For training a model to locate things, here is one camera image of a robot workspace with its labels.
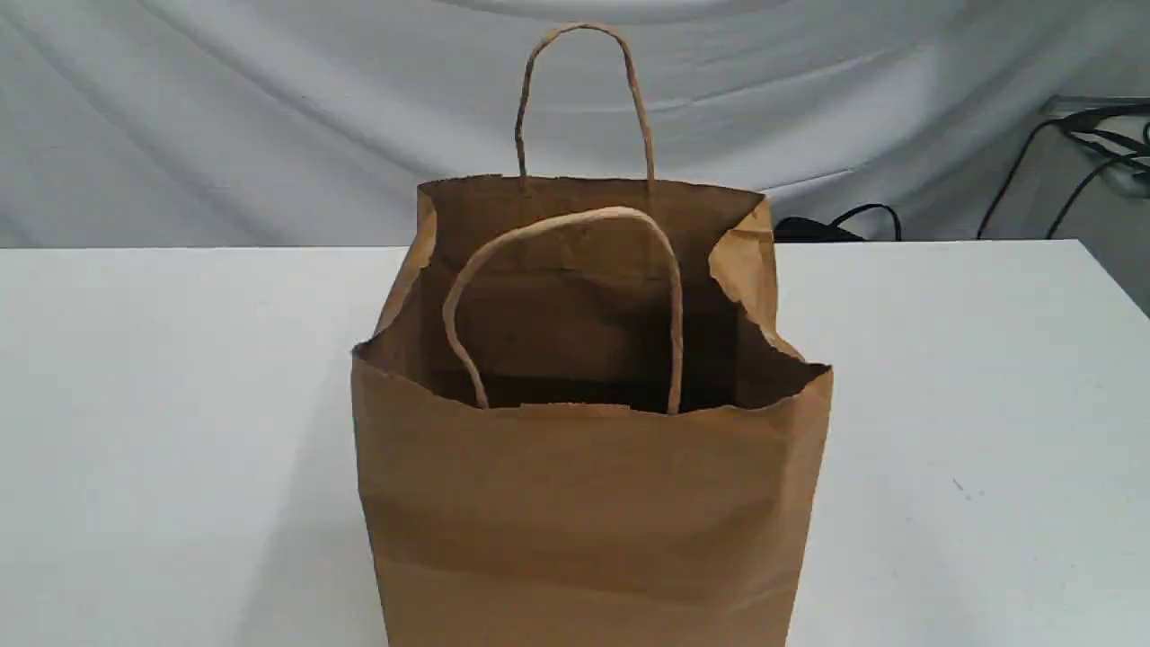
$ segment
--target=white backdrop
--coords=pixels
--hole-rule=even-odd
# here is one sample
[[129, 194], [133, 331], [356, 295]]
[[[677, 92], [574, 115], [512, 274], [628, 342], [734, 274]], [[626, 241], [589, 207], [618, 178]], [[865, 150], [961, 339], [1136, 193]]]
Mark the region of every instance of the white backdrop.
[[[765, 190], [780, 216], [890, 201], [910, 237], [968, 237], [1021, 122], [1148, 10], [0, 0], [0, 246], [404, 244], [419, 180], [514, 171], [523, 62], [567, 20], [630, 40], [660, 176]], [[547, 49], [526, 130], [535, 172], [642, 171], [610, 39]]]

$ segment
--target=brown paper bag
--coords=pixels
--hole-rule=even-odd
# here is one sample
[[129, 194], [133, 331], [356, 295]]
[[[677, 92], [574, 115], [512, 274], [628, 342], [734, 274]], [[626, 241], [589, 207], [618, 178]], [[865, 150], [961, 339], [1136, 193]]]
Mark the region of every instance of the brown paper bag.
[[[535, 57], [581, 28], [623, 48], [645, 182], [527, 175]], [[598, 25], [536, 47], [516, 141], [520, 177], [420, 186], [354, 352], [390, 644], [782, 646], [831, 372], [775, 333], [764, 197], [654, 178], [630, 53]]]

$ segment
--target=black cable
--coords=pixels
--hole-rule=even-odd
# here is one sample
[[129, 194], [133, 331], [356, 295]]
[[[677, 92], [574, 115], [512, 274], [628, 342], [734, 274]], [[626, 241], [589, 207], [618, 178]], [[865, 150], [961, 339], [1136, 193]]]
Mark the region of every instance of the black cable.
[[860, 214], [860, 213], [862, 213], [865, 210], [871, 210], [873, 208], [885, 209], [887, 213], [890, 214], [890, 221], [895, 224], [895, 239], [896, 240], [902, 240], [903, 239], [903, 221], [899, 219], [898, 214], [895, 213], [895, 209], [892, 209], [888, 205], [883, 205], [883, 203], [880, 203], [880, 202], [869, 202], [869, 203], [866, 203], [866, 205], [857, 206], [857, 207], [852, 208], [851, 210], [844, 213], [843, 215], [839, 215], [838, 217], [831, 219], [830, 221], [830, 225], [831, 226], [838, 226], [842, 223], [846, 222], [848, 219], [854, 217], [856, 215], [858, 215], [858, 214]]
[[1003, 195], [1006, 194], [1006, 188], [1010, 187], [1010, 183], [1014, 179], [1014, 174], [1018, 172], [1018, 168], [1022, 165], [1022, 160], [1026, 159], [1026, 152], [1030, 148], [1030, 144], [1034, 143], [1034, 138], [1038, 136], [1038, 132], [1048, 125], [1053, 125], [1060, 122], [1060, 118], [1048, 118], [1038, 125], [1034, 126], [1030, 134], [1027, 136], [1026, 143], [1022, 144], [1022, 149], [1018, 152], [1018, 157], [1014, 159], [1014, 163], [1010, 167], [1010, 171], [1006, 174], [1006, 179], [1003, 180], [1003, 185], [998, 187], [998, 193], [995, 194], [995, 199], [990, 202], [990, 207], [987, 208], [987, 214], [982, 216], [982, 222], [979, 223], [979, 232], [974, 234], [975, 239], [982, 238], [982, 233], [987, 230], [987, 224], [990, 223], [990, 216], [994, 215], [995, 209], [998, 208], [998, 202], [1002, 201]]
[[1071, 210], [1071, 206], [1074, 205], [1074, 200], [1078, 199], [1078, 197], [1082, 193], [1083, 190], [1086, 190], [1086, 187], [1090, 184], [1090, 182], [1094, 180], [1095, 177], [1098, 177], [1099, 175], [1102, 175], [1102, 171], [1114, 165], [1116, 163], [1129, 161], [1133, 160], [1134, 157], [1145, 157], [1145, 156], [1150, 156], [1150, 154], [1145, 152], [1129, 153], [1119, 157], [1111, 157], [1099, 163], [1098, 165], [1094, 167], [1094, 170], [1087, 174], [1087, 176], [1083, 177], [1081, 182], [1079, 182], [1079, 185], [1074, 187], [1074, 192], [1071, 193], [1071, 197], [1066, 199], [1065, 203], [1063, 203], [1063, 208], [1058, 210], [1058, 215], [1055, 216], [1055, 221], [1050, 223], [1050, 229], [1046, 230], [1046, 239], [1049, 240], [1055, 237], [1055, 231], [1058, 231], [1058, 226], [1063, 223], [1063, 218], [1065, 218], [1066, 214]]

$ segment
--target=white table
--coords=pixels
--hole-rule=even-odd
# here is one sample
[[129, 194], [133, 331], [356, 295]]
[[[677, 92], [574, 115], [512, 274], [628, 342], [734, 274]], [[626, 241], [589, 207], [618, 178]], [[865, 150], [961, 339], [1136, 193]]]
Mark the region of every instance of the white table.
[[[401, 254], [0, 252], [0, 645], [382, 645], [348, 349]], [[1087, 252], [779, 255], [836, 371], [790, 646], [1147, 645], [1150, 321]]]

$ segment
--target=paper bag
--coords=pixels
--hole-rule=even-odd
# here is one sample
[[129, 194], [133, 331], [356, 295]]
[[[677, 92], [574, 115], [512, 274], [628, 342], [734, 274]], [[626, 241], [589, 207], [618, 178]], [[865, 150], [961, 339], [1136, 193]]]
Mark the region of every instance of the paper bag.
[[[535, 57], [613, 36], [647, 177], [527, 174]], [[831, 372], [775, 333], [758, 193], [657, 180], [627, 45], [552, 32], [519, 177], [420, 186], [352, 372], [392, 647], [779, 647]]]

